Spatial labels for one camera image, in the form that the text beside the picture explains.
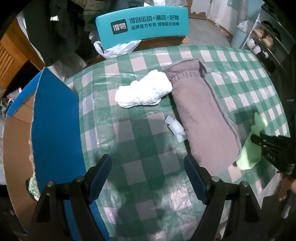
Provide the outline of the person right hand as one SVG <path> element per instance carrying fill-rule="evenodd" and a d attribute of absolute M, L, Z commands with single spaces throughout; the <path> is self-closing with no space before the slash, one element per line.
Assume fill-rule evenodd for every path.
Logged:
<path fill-rule="evenodd" d="M 278 193 L 279 201 L 285 200 L 287 198 L 287 192 L 291 191 L 292 193 L 296 193 L 296 180 L 292 176 L 281 176 L 280 182 L 280 190 Z"/>

